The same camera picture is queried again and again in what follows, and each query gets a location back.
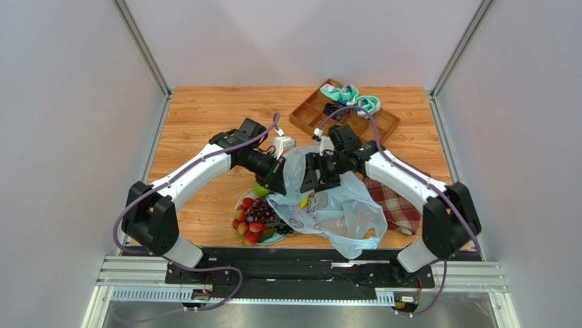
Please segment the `green fake apple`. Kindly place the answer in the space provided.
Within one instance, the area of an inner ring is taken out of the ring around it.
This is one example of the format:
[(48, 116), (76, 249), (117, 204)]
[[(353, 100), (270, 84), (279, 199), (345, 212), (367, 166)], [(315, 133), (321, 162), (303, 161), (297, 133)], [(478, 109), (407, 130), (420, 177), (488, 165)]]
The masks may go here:
[(261, 186), (258, 183), (254, 184), (253, 191), (257, 197), (266, 197), (271, 193), (267, 188)]

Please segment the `red purple fake grape bunch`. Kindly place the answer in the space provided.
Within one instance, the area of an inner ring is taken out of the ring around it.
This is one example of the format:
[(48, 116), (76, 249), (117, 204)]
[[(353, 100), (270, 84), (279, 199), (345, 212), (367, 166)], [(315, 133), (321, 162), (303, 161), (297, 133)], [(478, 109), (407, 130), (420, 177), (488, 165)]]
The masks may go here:
[(262, 223), (275, 222), (275, 211), (263, 197), (254, 199), (252, 205), (247, 210), (247, 214), (255, 221)]

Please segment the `yellow fake banana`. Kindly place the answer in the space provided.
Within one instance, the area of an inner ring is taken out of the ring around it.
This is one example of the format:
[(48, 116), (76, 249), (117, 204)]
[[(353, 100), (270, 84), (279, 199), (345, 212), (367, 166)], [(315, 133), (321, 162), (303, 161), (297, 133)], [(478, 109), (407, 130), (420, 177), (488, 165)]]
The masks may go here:
[(316, 197), (315, 197), (315, 193), (310, 193), (308, 196), (306, 196), (300, 203), (299, 206), (301, 208), (309, 208), (309, 207), (313, 207), (316, 204)]

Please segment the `light blue plastic bag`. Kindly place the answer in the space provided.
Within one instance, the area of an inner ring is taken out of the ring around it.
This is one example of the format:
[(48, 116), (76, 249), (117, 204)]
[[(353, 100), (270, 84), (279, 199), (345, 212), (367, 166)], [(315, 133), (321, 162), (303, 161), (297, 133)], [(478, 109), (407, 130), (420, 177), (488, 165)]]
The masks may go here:
[[(342, 174), (339, 187), (317, 193), (300, 192), (305, 155), (318, 151), (317, 146), (300, 146), (285, 153), (286, 194), (272, 193), (266, 201), (296, 232), (327, 238), (349, 260), (358, 258), (364, 250), (377, 249), (387, 231), (387, 221), (382, 207), (353, 173)], [(316, 204), (301, 208), (299, 203), (310, 193), (315, 193)]]

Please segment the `dark fake grape bunch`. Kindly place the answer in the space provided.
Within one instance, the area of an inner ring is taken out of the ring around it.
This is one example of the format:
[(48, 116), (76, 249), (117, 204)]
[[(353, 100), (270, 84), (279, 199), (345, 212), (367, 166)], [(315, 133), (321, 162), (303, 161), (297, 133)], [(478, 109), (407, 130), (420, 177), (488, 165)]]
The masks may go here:
[(276, 225), (275, 231), (279, 235), (289, 235), (289, 234), (292, 234), (294, 232), (294, 229), (291, 228), (290, 226), (288, 226), (286, 223), (281, 223), (281, 224)]

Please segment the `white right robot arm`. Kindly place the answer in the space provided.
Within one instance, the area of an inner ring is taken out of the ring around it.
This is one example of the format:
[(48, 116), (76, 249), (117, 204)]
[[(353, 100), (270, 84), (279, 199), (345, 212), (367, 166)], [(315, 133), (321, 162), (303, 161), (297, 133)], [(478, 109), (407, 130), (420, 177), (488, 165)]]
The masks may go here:
[(414, 273), (437, 260), (446, 260), (482, 226), (467, 186), (447, 185), (404, 163), (376, 141), (363, 143), (347, 124), (333, 125), (327, 135), (314, 133), (320, 149), (306, 155), (302, 192), (326, 191), (340, 185), (340, 176), (358, 172), (389, 187), (422, 213), (422, 237), (396, 256), (401, 271)]

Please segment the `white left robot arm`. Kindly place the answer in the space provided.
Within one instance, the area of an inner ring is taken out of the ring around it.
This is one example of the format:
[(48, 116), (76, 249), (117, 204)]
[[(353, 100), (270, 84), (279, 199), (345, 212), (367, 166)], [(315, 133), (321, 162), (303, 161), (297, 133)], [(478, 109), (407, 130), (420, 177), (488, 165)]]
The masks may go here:
[(177, 214), (181, 207), (214, 178), (241, 166), (254, 173), (256, 182), (283, 194), (282, 157), (296, 142), (277, 126), (275, 115), (269, 127), (247, 118), (239, 128), (212, 137), (201, 152), (176, 171), (152, 184), (138, 181), (129, 189), (126, 207), (116, 219), (113, 238), (125, 254), (137, 250), (124, 247), (123, 232), (144, 249), (143, 254), (163, 257), (180, 268), (196, 269), (203, 251), (181, 236)]

